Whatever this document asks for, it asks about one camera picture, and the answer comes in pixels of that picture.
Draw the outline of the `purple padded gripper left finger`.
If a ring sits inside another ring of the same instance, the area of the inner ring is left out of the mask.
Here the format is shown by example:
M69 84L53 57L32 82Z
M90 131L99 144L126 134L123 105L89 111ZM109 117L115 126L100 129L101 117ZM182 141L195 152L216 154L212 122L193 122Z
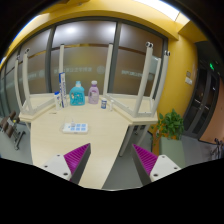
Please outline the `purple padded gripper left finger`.
M41 168L74 184L79 184L90 154L91 144L88 143L65 155L55 155Z

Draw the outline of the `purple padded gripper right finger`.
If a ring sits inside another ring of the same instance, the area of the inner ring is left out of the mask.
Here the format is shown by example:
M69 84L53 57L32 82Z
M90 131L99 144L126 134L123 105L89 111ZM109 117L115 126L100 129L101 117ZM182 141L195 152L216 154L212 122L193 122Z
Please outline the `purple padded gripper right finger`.
M136 144L132 145L132 157L143 186L180 170L166 155L157 156Z

